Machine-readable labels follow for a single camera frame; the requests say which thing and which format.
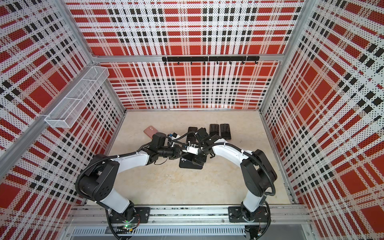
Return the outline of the black phone case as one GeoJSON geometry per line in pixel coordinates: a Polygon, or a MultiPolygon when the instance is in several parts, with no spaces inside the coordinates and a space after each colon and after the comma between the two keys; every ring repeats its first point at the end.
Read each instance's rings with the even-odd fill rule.
{"type": "Polygon", "coordinates": [[[192,169],[192,170],[202,170],[203,166],[196,165],[192,163],[191,161],[185,159],[185,158],[180,158],[179,161],[179,168],[181,169],[192,169]]]}

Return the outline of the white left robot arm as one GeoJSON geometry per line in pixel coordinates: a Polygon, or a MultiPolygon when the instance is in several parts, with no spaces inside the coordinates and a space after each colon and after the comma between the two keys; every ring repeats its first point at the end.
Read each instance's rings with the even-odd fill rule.
{"type": "Polygon", "coordinates": [[[115,188],[117,176],[127,170],[154,164],[160,157],[177,159],[182,156],[182,136],[175,133],[166,135],[155,133],[152,140],[138,150],[122,155],[106,156],[98,154],[78,175],[75,188],[83,198],[95,202],[111,216],[122,222],[132,222],[140,217],[132,201],[123,197],[115,188]]]}

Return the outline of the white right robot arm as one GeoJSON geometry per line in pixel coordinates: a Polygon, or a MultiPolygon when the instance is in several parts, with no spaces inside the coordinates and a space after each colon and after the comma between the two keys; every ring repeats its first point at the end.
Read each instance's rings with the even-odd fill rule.
{"type": "Polygon", "coordinates": [[[240,209],[230,216],[231,221],[252,223],[262,213],[270,215],[266,199],[276,195],[275,181],[278,177],[263,151],[246,151],[218,135],[209,135],[205,128],[189,133],[187,140],[189,148],[197,149],[197,158],[219,156],[241,169],[248,192],[240,209]]]}

